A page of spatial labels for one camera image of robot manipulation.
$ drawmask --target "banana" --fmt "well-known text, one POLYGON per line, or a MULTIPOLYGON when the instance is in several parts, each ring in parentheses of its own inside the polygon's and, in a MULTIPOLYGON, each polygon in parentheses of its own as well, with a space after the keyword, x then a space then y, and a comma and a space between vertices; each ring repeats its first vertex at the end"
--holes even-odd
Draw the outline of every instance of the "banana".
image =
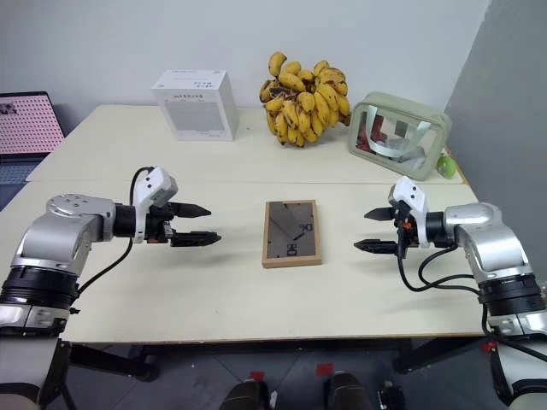
POLYGON ((348 95, 348 83, 345 81, 339 82, 339 83, 332 83, 332 87, 334 87, 334 90, 342 96, 348 95))
POLYGON ((284 101, 281 113, 285 116, 290 128, 298 128, 297 104, 294 101, 284 101))
POLYGON ((317 109, 317 116, 325 126, 328 126, 328 119, 330 116, 328 103, 318 91, 314 93, 314 99, 315 108, 317 109))
POLYGON ((336 126, 336 123, 338 122, 338 111, 331 108, 328 113, 328 125, 336 126))
POLYGON ((297 101, 302 105, 302 108, 307 113, 311 113, 311 111, 315 107, 315 99, 313 94, 309 92, 301 92, 298 94, 297 101))
POLYGON ((277 136, 277 140, 279 141, 279 143, 281 145, 285 145, 285 143, 288 143, 289 142, 289 138, 287 137, 287 135, 278 135, 277 136))
POLYGON ((297 141, 295 142, 297 147, 302 148, 306 144, 306 140, 304 139, 304 135, 302 135, 301 132, 298 132, 297 141))
POLYGON ((291 73, 297 75, 298 72, 302 69, 302 66, 298 61, 287 62, 283 69, 281 70, 284 73, 291 73))
POLYGON ((319 119, 319 116, 317 116, 316 109, 311 112, 311 127, 317 135, 321 135, 325 131, 325 126, 319 119))
POLYGON ((271 98, 276 98, 276 97, 288 98, 297 94, 296 91, 291 90, 290 88, 281 87, 280 85, 270 87, 269 91, 270 91, 271 98))
POLYGON ((276 113, 283 107, 283 101, 283 98, 276 97, 273 100, 266 102, 266 105, 264 107, 270 113, 276 113))
POLYGON ((289 128, 287 136, 289 137, 289 142, 294 144, 297 141, 298 136, 300 136, 300 131, 289 128))
POLYGON ((321 71, 320 73, 320 77, 321 76, 326 76, 328 74, 336 74, 338 75, 340 78, 341 78, 341 81, 345 81, 345 74, 342 72, 342 70, 338 70, 337 68, 335 67, 327 67, 325 68, 324 70, 321 71))
POLYGON ((270 74, 274 77, 277 77, 281 73, 281 66, 287 59, 286 55, 281 51, 277 51, 270 56, 270 61, 268 62, 268 70, 270 74))
POLYGON ((306 91, 306 87, 301 79, 292 73, 284 71, 279 75, 279 82, 285 87, 289 87, 292 90, 299 92, 306 91))
POLYGON ((327 83, 329 81, 341 83, 345 81, 345 75, 339 70, 334 71, 332 68, 325 68, 323 71, 321 71, 321 74, 319 74, 319 81, 321 83, 327 83))
POLYGON ((316 143, 319 139, 317 134, 311 128, 309 128, 306 132, 303 132, 303 135, 304 138, 306 138, 306 141, 308 141, 309 143, 316 143))
POLYGON ((274 117, 268 111, 266 111, 266 120, 268 121, 268 128, 270 129, 270 132, 273 135, 277 134, 277 130, 275 129, 274 117))
POLYGON ((317 64, 315 64, 314 67, 314 75, 318 76, 321 71, 323 71, 324 68, 329 67, 328 62, 326 60, 319 61, 317 64))
POLYGON ((351 115, 340 115, 339 118, 340 122, 344 124, 345 126, 350 126, 351 123, 351 115))
POLYGON ((287 121, 283 113, 278 113, 275 116, 275 129, 277 130, 277 135, 281 137, 287 135, 287 121))
POLYGON ((317 92, 325 98, 331 109, 338 111, 338 94, 329 84, 319 84, 317 92))
POLYGON ((260 94, 259 94, 261 103, 267 103, 268 101, 272 99, 272 97, 270 96, 270 88, 272 88, 274 84, 275 84, 275 81, 271 79, 267 79, 266 81, 264 81, 264 84, 262 84, 262 87, 260 87, 260 94))
POLYGON ((297 77, 301 79, 302 81, 313 81, 314 80, 314 74, 309 70, 300 70, 297 73, 297 77))
POLYGON ((348 97, 338 94, 338 111, 340 111, 341 115, 348 115, 350 113, 350 101, 348 97))
POLYGON ((304 134, 311 127, 311 117, 309 116, 304 108, 297 105, 297 115, 298 115, 298 129, 302 134, 304 134))

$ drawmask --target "bunch of bananas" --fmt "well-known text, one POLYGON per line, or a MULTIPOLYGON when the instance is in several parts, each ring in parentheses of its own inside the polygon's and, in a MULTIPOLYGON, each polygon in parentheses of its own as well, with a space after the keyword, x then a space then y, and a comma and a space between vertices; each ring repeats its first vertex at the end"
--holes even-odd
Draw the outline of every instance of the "bunch of bananas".
POLYGON ((272 134, 285 145, 303 147, 314 143, 329 126, 350 124, 350 102, 345 75, 323 60, 314 71, 302 69, 298 61, 287 62, 280 51, 273 53, 267 79, 260 89, 260 101, 272 134))

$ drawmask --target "laptop keyboard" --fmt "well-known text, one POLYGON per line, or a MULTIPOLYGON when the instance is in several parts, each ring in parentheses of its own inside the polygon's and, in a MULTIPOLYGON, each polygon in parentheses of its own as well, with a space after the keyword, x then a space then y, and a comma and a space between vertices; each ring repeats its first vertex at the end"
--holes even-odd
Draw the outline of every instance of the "laptop keyboard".
POLYGON ((38 164, 1 166, 0 184, 23 184, 26 177, 37 166, 38 164))

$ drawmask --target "white box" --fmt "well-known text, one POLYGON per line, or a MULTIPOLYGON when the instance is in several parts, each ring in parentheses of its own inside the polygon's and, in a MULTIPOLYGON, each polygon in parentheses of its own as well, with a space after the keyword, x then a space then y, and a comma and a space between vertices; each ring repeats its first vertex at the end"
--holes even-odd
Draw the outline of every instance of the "white box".
POLYGON ((152 93, 179 141, 232 141, 239 117, 225 70, 167 70, 152 93))

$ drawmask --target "metal stand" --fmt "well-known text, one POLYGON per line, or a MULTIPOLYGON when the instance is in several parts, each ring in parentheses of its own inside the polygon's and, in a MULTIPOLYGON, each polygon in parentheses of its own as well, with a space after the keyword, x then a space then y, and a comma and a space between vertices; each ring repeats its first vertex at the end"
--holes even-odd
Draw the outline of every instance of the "metal stand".
POLYGON ((239 354, 259 352, 290 352, 306 350, 396 350, 398 352, 412 349, 408 338, 385 339, 303 339, 278 340, 265 342, 232 342, 232 343, 178 343, 133 345, 129 357, 133 360, 146 360, 151 355, 168 354, 184 350, 192 354, 239 354))
POLYGON ((157 366, 144 363, 143 360, 133 360, 88 348, 81 344, 73 344, 70 353, 70 364, 101 372, 110 372, 136 378, 141 382, 156 380, 160 371, 157 366))
POLYGON ((393 368, 398 373, 407 374, 487 342, 487 337, 437 337, 419 348, 402 349, 393 361, 393 368))

